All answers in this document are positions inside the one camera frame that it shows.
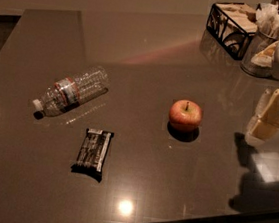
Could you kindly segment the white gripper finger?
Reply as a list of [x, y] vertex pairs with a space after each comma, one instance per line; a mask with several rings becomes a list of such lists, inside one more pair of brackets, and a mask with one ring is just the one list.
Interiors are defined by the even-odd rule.
[[272, 88], [267, 88], [263, 94], [260, 97], [260, 100], [258, 100], [256, 109], [255, 109], [255, 114], [256, 115], [260, 115], [263, 110], [267, 107], [268, 102], [271, 99], [271, 95], [273, 93], [273, 89]]
[[246, 127], [245, 141], [252, 147], [260, 146], [277, 132], [277, 128], [269, 123], [264, 123], [258, 117], [250, 118]]

